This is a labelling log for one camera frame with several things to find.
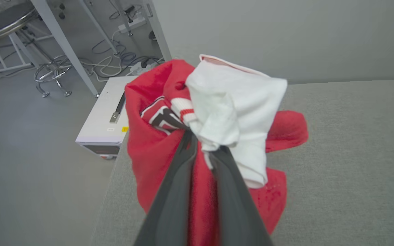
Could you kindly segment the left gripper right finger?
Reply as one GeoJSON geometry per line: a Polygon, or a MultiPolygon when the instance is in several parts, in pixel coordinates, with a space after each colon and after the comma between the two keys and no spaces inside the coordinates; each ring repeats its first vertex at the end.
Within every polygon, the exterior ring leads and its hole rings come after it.
{"type": "Polygon", "coordinates": [[[220,246],[274,246],[226,146],[210,153],[217,182],[220,246]]]}

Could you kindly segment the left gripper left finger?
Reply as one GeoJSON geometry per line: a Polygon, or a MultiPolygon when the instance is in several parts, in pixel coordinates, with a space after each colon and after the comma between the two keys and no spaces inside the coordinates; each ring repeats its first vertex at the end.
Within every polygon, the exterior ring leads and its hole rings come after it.
{"type": "Polygon", "coordinates": [[[133,246],[187,246],[197,145],[194,134],[186,131],[133,246]]]}

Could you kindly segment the red and white garment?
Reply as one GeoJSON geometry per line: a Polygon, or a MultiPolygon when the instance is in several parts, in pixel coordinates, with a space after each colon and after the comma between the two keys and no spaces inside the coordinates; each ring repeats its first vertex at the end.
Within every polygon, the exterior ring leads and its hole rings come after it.
{"type": "Polygon", "coordinates": [[[286,79],[200,55],[193,67],[174,59],[125,88],[127,152],[139,204],[149,212],[186,131],[198,141],[189,200],[187,246],[220,246],[217,182],[210,153],[229,148],[269,235],[287,201],[286,174],[267,153],[308,140],[302,113],[280,110],[286,79]]]}

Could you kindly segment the white box case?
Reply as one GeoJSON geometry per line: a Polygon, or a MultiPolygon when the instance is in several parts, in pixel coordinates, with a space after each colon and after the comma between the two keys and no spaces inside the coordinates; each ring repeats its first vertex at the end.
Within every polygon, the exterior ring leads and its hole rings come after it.
{"type": "Polygon", "coordinates": [[[109,121],[125,86],[136,78],[137,76],[124,76],[108,79],[75,140],[78,145],[105,160],[118,156],[129,130],[125,106],[117,123],[109,121]]]}

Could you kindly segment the white power strip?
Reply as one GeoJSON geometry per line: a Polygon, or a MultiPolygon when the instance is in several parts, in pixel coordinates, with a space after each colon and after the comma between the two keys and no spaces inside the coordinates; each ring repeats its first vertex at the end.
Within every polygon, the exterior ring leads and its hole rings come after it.
{"type": "Polygon", "coordinates": [[[130,68],[130,72],[127,76],[139,76],[145,72],[148,72],[158,66],[158,63],[149,63],[148,60],[138,62],[130,68]]]}
{"type": "Polygon", "coordinates": [[[127,23],[127,24],[122,24],[118,27],[118,30],[121,33],[127,33],[129,31],[132,31],[133,29],[139,28],[142,25],[147,24],[147,19],[144,17],[139,16],[136,19],[133,19],[133,21],[131,23],[127,23]]]}

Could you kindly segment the white thin-legged table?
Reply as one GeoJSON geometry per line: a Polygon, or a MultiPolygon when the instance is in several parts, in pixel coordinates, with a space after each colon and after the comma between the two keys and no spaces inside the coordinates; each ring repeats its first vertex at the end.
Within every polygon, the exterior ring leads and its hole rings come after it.
{"type": "MultiPolygon", "coordinates": [[[[94,54],[103,54],[106,53],[107,51],[112,51],[114,56],[118,57],[120,53],[124,52],[126,50],[125,46],[122,45],[119,41],[114,40],[114,34],[112,37],[109,37],[108,34],[105,32],[103,26],[100,25],[99,21],[97,20],[97,17],[94,15],[93,11],[89,7],[90,5],[87,4],[87,2],[91,2],[92,0],[78,0],[80,2],[80,5],[82,6],[82,9],[84,12],[87,14],[91,22],[94,24],[95,28],[97,31],[100,33],[100,35],[103,37],[103,40],[100,41],[97,45],[95,45],[92,48],[92,53],[94,54]],[[109,49],[102,51],[102,52],[95,52],[95,48],[102,44],[103,42],[106,42],[109,45],[109,49]]],[[[126,22],[128,19],[132,20],[131,17],[128,16],[128,14],[125,12],[125,10],[122,7],[122,2],[127,2],[127,0],[108,0],[109,4],[115,8],[115,13],[112,14],[113,16],[116,16],[117,18],[122,18],[125,22],[125,25],[128,27],[128,23],[126,22]]]]}

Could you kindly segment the black seat chrome stool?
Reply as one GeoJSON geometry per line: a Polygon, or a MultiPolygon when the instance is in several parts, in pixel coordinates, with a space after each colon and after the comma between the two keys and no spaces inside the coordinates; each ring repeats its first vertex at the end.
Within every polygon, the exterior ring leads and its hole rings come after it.
{"type": "Polygon", "coordinates": [[[50,32],[35,25],[40,20],[42,17],[30,2],[17,4],[0,12],[0,39],[9,38],[14,54],[20,60],[19,65],[10,66],[0,53],[0,78],[13,77],[23,71],[35,69],[34,81],[42,97],[50,94],[42,88],[42,84],[47,82],[55,82],[64,96],[68,97],[71,91],[64,88],[60,79],[72,68],[72,63],[66,55],[50,56],[39,45],[39,41],[54,39],[50,32]]]}

